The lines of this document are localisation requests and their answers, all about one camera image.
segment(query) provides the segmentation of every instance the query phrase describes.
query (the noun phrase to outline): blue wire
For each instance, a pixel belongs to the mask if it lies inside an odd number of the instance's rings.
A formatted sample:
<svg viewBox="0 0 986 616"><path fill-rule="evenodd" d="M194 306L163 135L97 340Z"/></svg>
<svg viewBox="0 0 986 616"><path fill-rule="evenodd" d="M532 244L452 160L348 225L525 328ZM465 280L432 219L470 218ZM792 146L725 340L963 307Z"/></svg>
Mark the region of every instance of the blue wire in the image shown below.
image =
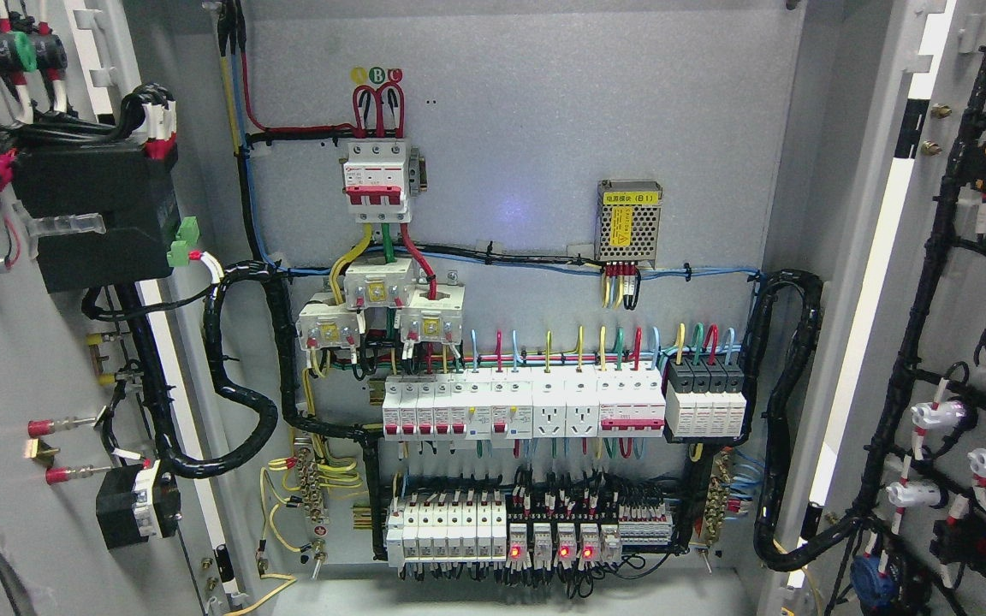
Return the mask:
<svg viewBox="0 0 986 616"><path fill-rule="evenodd" d="M661 330L653 326L653 370L656 370L657 362L661 360Z"/></svg>
<svg viewBox="0 0 986 616"><path fill-rule="evenodd" d="M736 330L733 328L728 328L728 342L725 342L725 347L728 350L725 351L725 365L731 365L733 362L733 346L736 344Z"/></svg>
<svg viewBox="0 0 986 616"><path fill-rule="evenodd" d="M471 366L474 371L478 371L478 332L474 330L470 330L470 344L474 347L474 360Z"/></svg>

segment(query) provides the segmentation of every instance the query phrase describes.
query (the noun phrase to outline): red wire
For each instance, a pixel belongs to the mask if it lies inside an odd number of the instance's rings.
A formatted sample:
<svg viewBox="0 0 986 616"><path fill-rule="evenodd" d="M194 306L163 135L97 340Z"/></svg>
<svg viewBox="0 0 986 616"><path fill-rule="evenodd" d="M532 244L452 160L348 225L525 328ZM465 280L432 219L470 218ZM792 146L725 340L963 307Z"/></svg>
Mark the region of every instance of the red wire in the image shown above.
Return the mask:
<svg viewBox="0 0 986 616"><path fill-rule="evenodd" d="M10 217L7 215L7 211L3 209L3 202L1 202L1 200L0 200L0 211L1 213L3 213L3 225L7 227L7 231L9 231L11 237L15 239L15 253L13 253L13 257L8 258L7 260L7 270L8 270L13 268L13 266L16 265L17 260L20 260L21 258L21 237L17 235L17 229L15 225L13 225L13 221L11 221Z"/></svg>
<svg viewBox="0 0 986 616"><path fill-rule="evenodd" d="M253 104L250 102L250 67L247 63L247 54L242 54L242 100L246 101L246 117L250 122L257 126L258 130L265 130L267 133L333 133L344 128L353 128L352 124L321 125L321 126L276 126L270 127L258 121L253 115Z"/></svg>
<svg viewBox="0 0 986 616"><path fill-rule="evenodd" d="M383 83L382 86L379 86L379 89L375 91L379 95L379 113L376 118L379 118L379 121L383 120L383 93L390 89L390 87L394 87L395 92L398 92L398 120L395 122L395 137L401 139L402 128L406 125L406 94L402 92L402 86L398 82L388 81ZM380 134L379 126L376 126L376 135L383 137Z"/></svg>
<svg viewBox="0 0 986 616"><path fill-rule="evenodd" d="M428 264L427 258L424 258L424 254L418 250L417 246L413 245L413 240L410 239L410 223L403 222L400 227L402 228L402 243L406 245L406 250L410 252L410 256L416 258L418 263L421 264L421 269L425 272L425 277L428 278L428 299L436 299L436 273L431 270L431 265ZM497 347L497 355L501 354L501 347Z"/></svg>
<svg viewBox="0 0 986 616"><path fill-rule="evenodd" d="M633 369L637 370L641 365L641 328L633 335Z"/></svg>
<svg viewBox="0 0 986 616"><path fill-rule="evenodd" d="M713 362L715 362L715 357L717 355L717 324L716 323L710 323L710 328L707 331L705 331L705 340L702 341L702 350L704 351L705 348L710 344L710 336L713 336L713 346L710 347L710 355L707 358L707 360L705 360L705 363L712 366Z"/></svg>

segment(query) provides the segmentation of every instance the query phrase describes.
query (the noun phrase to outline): red cable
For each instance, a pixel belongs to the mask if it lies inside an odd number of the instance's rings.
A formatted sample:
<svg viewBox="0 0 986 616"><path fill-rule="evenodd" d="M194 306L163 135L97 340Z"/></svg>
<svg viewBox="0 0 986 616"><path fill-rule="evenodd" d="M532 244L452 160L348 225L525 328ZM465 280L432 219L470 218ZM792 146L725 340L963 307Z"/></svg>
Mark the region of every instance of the red cable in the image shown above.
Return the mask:
<svg viewBox="0 0 986 616"><path fill-rule="evenodd" d="M641 365L641 328L633 335L633 369L637 370Z"/></svg>
<svg viewBox="0 0 986 616"><path fill-rule="evenodd" d="M416 258L418 263L421 264L421 269L425 272L425 278L428 280L428 299L435 300L436 295L436 273L431 270L431 265L428 264L427 258L424 258L424 254L418 250L417 246L413 245L413 240L410 239L410 223L403 222L400 227L402 228L402 243L406 245L406 250L410 252L410 256ZM501 346L497 346L497 355L501 354Z"/></svg>
<svg viewBox="0 0 986 616"><path fill-rule="evenodd" d="M345 128L353 128L352 124L337 124L336 126L322 125L322 126L277 126L269 127L258 121L258 118L253 115L253 104L250 102L250 67L247 63L247 54L242 54L242 100L246 101L246 117L249 118L250 122L257 126L258 130L264 130L267 133L335 133L337 130L342 130Z"/></svg>
<svg viewBox="0 0 986 616"><path fill-rule="evenodd" d="M705 331L705 340L702 341L702 350L704 351L705 348L707 348L710 345L710 336L713 336L713 346L710 347L710 355L707 358L707 360L705 360L705 363L712 366L713 363L715 363L715 357L717 355L717 324L716 323L710 323L710 328L707 331Z"/></svg>
<svg viewBox="0 0 986 616"><path fill-rule="evenodd" d="M395 123L395 137L402 138L402 128L406 125L406 94L402 92L402 86L396 81L388 81L379 86L379 89L375 91L379 96L379 113L376 115L379 121L383 121L383 93L394 87L395 92L398 92L398 118L396 118ZM383 137L380 134L379 126L376 126L376 136Z"/></svg>

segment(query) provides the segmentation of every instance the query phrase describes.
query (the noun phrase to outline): white breaker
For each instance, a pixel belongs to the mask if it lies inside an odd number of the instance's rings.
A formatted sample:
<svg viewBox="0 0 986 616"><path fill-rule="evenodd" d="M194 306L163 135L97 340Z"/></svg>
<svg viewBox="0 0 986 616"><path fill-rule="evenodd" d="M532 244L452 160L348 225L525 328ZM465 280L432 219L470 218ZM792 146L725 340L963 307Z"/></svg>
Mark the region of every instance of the white breaker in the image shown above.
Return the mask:
<svg viewBox="0 0 986 616"><path fill-rule="evenodd" d="M357 261L345 269L345 305L365 308L404 308L416 288L416 263L398 258L393 263Z"/></svg>
<svg viewBox="0 0 986 616"><path fill-rule="evenodd" d="M310 364L312 350L347 348L356 358L364 320L359 312L333 303L332 293L315 293L299 311L299 347Z"/></svg>
<svg viewBox="0 0 986 616"><path fill-rule="evenodd" d="M344 191L356 222L412 221L408 141L354 139L346 149Z"/></svg>
<svg viewBox="0 0 986 616"><path fill-rule="evenodd" d="M387 519L387 562L455 566L491 564L512 570L573 569L617 564L626 522L508 522L500 492L437 492L394 499ZM668 542L672 525L662 531ZM637 542L645 545L651 542Z"/></svg>
<svg viewBox="0 0 986 616"><path fill-rule="evenodd" d="M529 438L657 437L664 412L661 375L652 368L478 368L388 377L383 432L392 441L494 446Z"/></svg>
<svg viewBox="0 0 986 616"><path fill-rule="evenodd" d="M458 358L457 344L462 342L463 287L437 285L436 299L428 298L428 287L421 285L407 307L395 314L395 326L402 335L402 358L413 356L413 348L422 342L438 342L450 347Z"/></svg>

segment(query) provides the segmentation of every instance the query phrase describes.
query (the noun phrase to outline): yellow wire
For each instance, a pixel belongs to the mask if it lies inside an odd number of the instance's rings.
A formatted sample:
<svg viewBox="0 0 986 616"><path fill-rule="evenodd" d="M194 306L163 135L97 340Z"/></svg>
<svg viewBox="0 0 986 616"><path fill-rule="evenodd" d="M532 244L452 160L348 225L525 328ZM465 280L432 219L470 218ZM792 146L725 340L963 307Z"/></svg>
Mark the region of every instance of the yellow wire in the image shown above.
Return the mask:
<svg viewBox="0 0 986 616"><path fill-rule="evenodd" d="M782 543L778 542L778 539L775 539L775 549L779 551L779 554L786 553L786 549L783 548ZM809 578L809 588L813 589L813 600L817 601L817 613L824 613L824 597L821 596L821 590L817 587L817 579L813 577L809 566L802 566L801 571Z"/></svg>
<svg viewBox="0 0 986 616"><path fill-rule="evenodd" d="M318 366L318 349L313 346L310 347L310 370L314 371L314 376L317 378L324 378L325 374L322 374L322 368Z"/></svg>
<svg viewBox="0 0 986 616"><path fill-rule="evenodd" d="M544 373L550 374L550 347L553 344L555 335L550 330L547 330L547 367L545 367Z"/></svg>
<svg viewBox="0 0 986 616"><path fill-rule="evenodd" d="M576 371L584 371L584 326L576 328Z"/></svg>
<svg viewBox="0 0 986 616"><path fill-rule="evenodd" d="M242 139L238 135L238 118L235 118L235 86L230 81L230 60L227 56L219 57L220 65L223 65L223 95L227 99L227 126L230 128L230 144L238 153L242 146Z"/></svg>
<svg viewBox="0 0 986 616"><path fill-rule="evenodd" d="M607 370L607 326L599 326L599 370Z"/></svg>
<svg viewBox="0 0 986 616"><path fill-rule="evenodd" d="M364 237L360 238L359 242L356 242L356 246L353 246L352 250L344 253L341 258L338 258L336 262L333 263L333 268L330 269L330 291L333 292L333 300L337 305L344 304L345 296L341 293L341 285L337 283L337 277L341 276L341 270L345 269L345 265L352 263L356 260L360 254L367 250L368 246L371 246L371 236L373 231L371 231L371 224L368 222L364 223Z"/></svg>
<svg viewBox="0 0 986 616"><path fill-rule="evenodd" d="M687 326L680 323L680 335L676 336L676 365L684 363L684 342L687 340Z"/></svg>

